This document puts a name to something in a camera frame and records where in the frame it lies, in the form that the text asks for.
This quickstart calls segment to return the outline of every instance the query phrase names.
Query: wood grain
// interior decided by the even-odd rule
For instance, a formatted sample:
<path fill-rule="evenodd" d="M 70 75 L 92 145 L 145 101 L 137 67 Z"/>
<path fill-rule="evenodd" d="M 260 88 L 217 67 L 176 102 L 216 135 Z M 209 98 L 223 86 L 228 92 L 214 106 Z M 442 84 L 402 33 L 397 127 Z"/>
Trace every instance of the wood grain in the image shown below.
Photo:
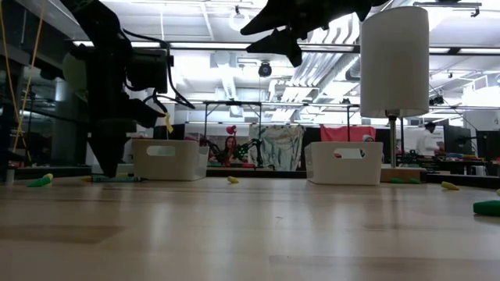
<path fill-rule="evenodd" d="M 0 187 L 2 280 L 499 280 L 492 190 L 205 179 Z"/>

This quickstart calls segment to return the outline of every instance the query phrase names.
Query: white lamp shade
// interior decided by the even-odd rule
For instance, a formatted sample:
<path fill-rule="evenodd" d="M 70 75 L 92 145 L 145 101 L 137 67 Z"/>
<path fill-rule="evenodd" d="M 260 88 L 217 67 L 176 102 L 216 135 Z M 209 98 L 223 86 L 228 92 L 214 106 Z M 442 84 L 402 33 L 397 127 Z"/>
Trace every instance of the white lamp shade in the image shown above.
<path fill-rule="evenodd" d="M 419 7 L 379 12 L 361 29 L 361 116 L 429 112 L 429 19 Z"/>

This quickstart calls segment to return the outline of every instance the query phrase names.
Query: red fabric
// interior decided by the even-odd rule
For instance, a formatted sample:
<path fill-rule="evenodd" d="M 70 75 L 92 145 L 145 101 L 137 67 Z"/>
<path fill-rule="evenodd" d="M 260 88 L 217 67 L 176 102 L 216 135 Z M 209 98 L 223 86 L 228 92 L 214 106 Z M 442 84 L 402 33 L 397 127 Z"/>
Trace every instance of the red fabric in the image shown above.
<path fill-rule="evenodd" d="M 347 127 L 326 128 L 321 125 L 321 141 L 347 141 Z M 352 126 L 351 141 L 363 141 L 364 135 L 370 135 L 375 139 L 376 130 L 370 126 Z"/>

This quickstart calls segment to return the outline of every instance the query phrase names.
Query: white shirt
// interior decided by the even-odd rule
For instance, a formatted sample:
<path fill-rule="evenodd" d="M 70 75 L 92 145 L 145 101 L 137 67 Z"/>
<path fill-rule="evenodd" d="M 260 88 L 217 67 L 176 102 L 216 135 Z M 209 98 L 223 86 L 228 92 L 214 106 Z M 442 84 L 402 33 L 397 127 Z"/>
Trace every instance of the white shirt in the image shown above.
<path fill-rule="evenodd" d="M 423 156 L 435 156 L 434 152 L 438 149 L 438 143 L 432 138 L 432 133 L 424 130 L 422 136 L 416 142 L 416 152 Z"/>

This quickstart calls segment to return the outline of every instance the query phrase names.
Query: white plastic basket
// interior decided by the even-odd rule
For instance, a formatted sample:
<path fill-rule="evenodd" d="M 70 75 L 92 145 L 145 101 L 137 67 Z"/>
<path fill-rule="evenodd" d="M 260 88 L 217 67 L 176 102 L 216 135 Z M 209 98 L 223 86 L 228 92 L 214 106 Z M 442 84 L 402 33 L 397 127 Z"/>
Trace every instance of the white plastic basket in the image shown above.
<path fill-rule="evenodd" d="M 316 184 L 378 185 L 383 146 L 376 142 L 311 143 L 305 148 L 307 179 Z"/>
<path fill-rule="evenodd" d="M 209 148 L 192 140 L 133 140 L 134 175 L 148 180 L 206 177 Z"/>

